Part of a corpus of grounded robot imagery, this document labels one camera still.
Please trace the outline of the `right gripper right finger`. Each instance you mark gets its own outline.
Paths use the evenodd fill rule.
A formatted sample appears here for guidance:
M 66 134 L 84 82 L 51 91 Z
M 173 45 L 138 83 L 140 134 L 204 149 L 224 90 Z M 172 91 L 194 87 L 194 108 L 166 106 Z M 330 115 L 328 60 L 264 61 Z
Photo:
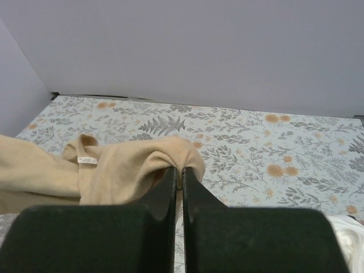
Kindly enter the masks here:
M 228 207 L 191 168 L 181 183 L 187 272 L 348 272 L 321 212 Z

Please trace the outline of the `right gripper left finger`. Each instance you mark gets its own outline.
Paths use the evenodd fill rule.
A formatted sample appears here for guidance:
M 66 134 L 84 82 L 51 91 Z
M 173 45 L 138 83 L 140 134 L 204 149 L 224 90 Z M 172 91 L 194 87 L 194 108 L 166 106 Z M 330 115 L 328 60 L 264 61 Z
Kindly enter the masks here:
M 2 272 L 172 272 L 177 171 L 126 205 L 33 206 L 1 246 Z

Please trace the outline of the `beige t shirt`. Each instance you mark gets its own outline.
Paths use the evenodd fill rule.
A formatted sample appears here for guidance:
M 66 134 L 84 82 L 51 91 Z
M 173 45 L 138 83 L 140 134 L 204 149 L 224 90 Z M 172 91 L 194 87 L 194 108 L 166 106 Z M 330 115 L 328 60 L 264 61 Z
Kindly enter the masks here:
M 56 156 L 34 143 L 1 136 L 1 213 L 34 205 L 117 205 L 135 201 L 169 167 L 190 167 L 202 181 L 205 164 L 177 136 L 100 146 L 81 134 Z

